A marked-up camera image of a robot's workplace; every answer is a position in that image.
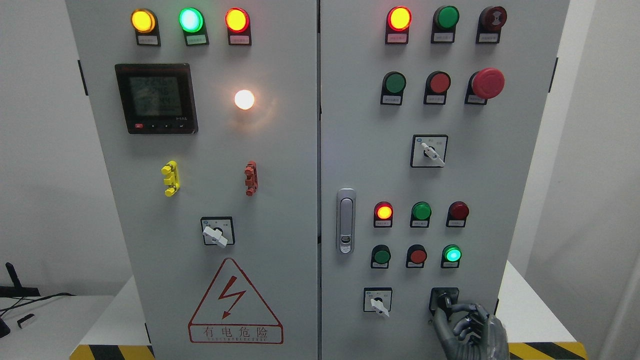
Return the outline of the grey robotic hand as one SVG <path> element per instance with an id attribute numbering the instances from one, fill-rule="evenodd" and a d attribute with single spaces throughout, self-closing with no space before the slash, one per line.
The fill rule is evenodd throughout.
<path id="1" fill-rule="evenodd" d="M 451 327 L 447 311 L 466 312 Z M 447 360 L 509 360 L 510 351 L 505 327 L 500 319 L 477 303 L 460 303 L 438 307 L 433 325 Z"/>

